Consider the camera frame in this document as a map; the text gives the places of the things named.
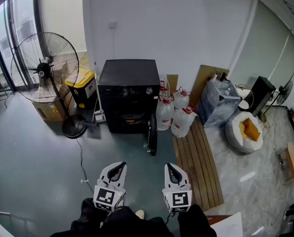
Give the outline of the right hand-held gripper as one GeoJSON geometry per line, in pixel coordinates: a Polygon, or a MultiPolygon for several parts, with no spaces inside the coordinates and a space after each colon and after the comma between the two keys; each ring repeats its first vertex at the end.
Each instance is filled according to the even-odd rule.
{"type": "Polygon", "coordinates": [[[164,202],[170,213],[187,212],[191,207],[192,190],[188,175],[173,163],[165,164],[165,188],[162,190],[164,202]]]}

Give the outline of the black washing machine door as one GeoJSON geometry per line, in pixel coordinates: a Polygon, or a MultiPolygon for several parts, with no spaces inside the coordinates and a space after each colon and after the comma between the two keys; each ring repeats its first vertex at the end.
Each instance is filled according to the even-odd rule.
{"type": "Polygon", "coordinates": [[[157,152],[157,123],[155,111],[150,113],[150,119],[148,120],[147,151],[151,156],[155,156],[157,152]]]}

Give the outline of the person's right forearm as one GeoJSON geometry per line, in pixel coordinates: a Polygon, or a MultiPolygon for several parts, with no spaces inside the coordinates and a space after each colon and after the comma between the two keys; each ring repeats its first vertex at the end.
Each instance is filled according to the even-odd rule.
{"type": "Polygon", "coordinates": [[[199,205],[193,204],[187,212],[179,213],[181,237],[217,237],[199,205]]]}

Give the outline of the person's left forearm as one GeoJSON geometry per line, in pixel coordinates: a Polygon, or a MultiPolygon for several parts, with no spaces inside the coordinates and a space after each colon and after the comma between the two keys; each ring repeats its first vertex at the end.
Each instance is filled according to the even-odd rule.
{"type": "Polygon", "coordinates": [[[71,230],[81,234],[93,234],[100,229],[109,212],[96,208],[92,198],[86,198],[81,204],[81,215],[71,224],[71,230]]]}

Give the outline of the wooden slat platform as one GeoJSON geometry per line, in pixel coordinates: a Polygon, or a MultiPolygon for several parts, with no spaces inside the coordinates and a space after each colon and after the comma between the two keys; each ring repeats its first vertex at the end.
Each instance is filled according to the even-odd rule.
{"type": "Polygon", "coordinates": [[[213,154],[199,118],[195,118],[187,135],[173,136],[177,164],[188,175],[192,203],[203,211],[224,204],[220,179],[213,154]]]}

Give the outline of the white flat mop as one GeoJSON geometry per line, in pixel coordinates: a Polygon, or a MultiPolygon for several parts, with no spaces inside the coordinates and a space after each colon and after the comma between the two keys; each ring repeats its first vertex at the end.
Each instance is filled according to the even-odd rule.
{"type": "Polygon", "coordinates": [[[95,85],[96,85],[97,99],[95,101],[95,106],[93,109],[93,114],[92,114],[91,120],[87,120],[85,122],[85,125],[90,128],[94,128],[98,124],[106,121],[104,110],[103,110],[102,103],[101,103],[101,97],[100,97],[99,89],[98,89],[100,72],[99,72],[99,69],[98,69],[96,62],[94,62],[94,72],[95,72],[95,85]]]}

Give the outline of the grey sink cabinet plastic wrapped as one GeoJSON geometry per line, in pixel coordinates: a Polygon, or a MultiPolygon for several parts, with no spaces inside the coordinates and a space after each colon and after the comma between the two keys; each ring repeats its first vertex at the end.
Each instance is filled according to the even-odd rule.
{"type": "Polygon", "coordinates": [[[208,80],[196,105],[204,128],[221,127],[238,109],[242,98],[229,81],[208,80]],[[230,94],[224,92],[230,88],[230,94]]]}

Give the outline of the orange cushion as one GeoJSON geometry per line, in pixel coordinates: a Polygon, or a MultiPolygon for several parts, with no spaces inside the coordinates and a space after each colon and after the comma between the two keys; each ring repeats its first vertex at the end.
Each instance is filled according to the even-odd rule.
{"type": "Polygon", "coordinates": [[[253,141],[257,141],[261,135],[257,127],[249,118],[239,123],[239,129],[243,139],[250,138],[253,141]]]}

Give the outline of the small cardboard sheet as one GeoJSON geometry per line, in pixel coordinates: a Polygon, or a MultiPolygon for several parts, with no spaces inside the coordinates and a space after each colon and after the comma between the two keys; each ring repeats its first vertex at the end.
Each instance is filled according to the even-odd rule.
{"type": "Polygon", "coordinates": [[[167,84],[168,84],[169,93],[173,94],[174,92],[177,91],[179,75],[167,74],[166,77],[167,77],[167,84]]]}

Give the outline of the large wooden board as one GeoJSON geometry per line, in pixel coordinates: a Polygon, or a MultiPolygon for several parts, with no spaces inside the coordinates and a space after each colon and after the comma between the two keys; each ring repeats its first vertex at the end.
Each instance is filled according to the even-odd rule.
{"type": "Polygon", "coordinates": [[[202,91],[206,85],[206,82],[212,79],[215,73],[218,72],[217,78],[219,79],[223,73],[226,75],[229,74],[229,70],[208,66],[208,65],[201,65],[197,76],[195,78],[194,85],[192,87],[191,93],[189,95],[190,103],[196,105],[201,97],[202,91]]]}

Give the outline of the wooden stool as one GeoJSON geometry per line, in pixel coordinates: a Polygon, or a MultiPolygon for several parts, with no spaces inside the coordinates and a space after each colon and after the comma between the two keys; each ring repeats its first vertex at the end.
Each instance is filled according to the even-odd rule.
{"type": "Polygon", "coordinates": [[[292,142],[287,143],[287,147],[280,153],[283,162],[287,163],[289,171],[289,179],[285,185],[294,182],[294,145],[292,142]]]}

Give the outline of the black cabinet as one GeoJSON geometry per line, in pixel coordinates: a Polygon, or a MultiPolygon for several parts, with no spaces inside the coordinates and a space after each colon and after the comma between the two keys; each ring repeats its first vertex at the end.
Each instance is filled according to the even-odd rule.
{"type": "Polygon", "coordinates": [[[275,86],[267,78],[259,76],[246,98],[249,103],[247,111],[256,117],[275,90],[275,86]]]}

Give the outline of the large black standing fan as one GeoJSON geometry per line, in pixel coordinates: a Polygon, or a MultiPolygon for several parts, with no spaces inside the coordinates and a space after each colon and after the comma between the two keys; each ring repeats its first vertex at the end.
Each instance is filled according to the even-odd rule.
{"type": "Polygon", "coordinates": [[[77,139],[86,131],[84,117],[70,115],[64,99],[70,93],[67,82],[75,84],[79,59],[71,42],[52,32],[38,32],[25,38],[14,50],[11,78],[17,91],[39,104],[59,102],[65,112],[63,134],[77,139]]]}

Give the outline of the small grey paper notice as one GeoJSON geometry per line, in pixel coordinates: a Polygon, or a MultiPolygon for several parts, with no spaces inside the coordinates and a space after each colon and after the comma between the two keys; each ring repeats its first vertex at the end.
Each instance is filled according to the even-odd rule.
{"type": "Polygon", "coordinates": [[[0,49],[3,54],[4,59],[9,59],[11,57],[11,51],[10,51],[7,36],[0,39],[0,49]]]}

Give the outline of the large grey paper notice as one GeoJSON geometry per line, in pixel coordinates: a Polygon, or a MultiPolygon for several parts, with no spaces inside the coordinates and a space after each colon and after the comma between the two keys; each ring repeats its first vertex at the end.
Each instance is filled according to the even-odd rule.
{"type": "Polygon", "coordinates": [[[21,43],[26,38],[36,33],[33,19],[23,22],[17,29],[16,35],[18,42],[21,43]]]}

